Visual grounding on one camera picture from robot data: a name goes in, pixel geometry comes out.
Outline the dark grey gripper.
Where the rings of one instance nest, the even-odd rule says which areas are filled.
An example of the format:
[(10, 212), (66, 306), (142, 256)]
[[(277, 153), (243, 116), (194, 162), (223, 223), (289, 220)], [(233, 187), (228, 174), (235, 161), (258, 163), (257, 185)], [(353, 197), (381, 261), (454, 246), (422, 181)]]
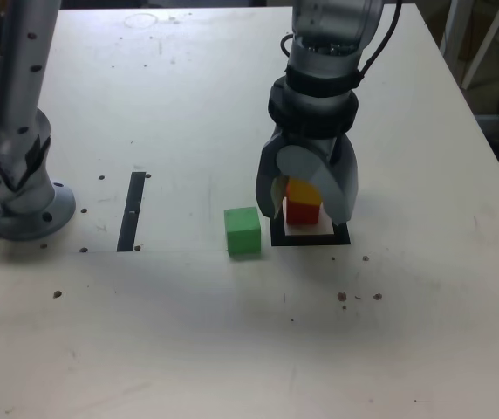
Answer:
[(268, 218), (276, 218), (282, 207), (285, 175), (310, 183), (334, 224), (352, 218), (359, 189), (358, 166), (346, 134), (319, 137), (275, 127), (262, 149), (256, 178), (256, 201)]

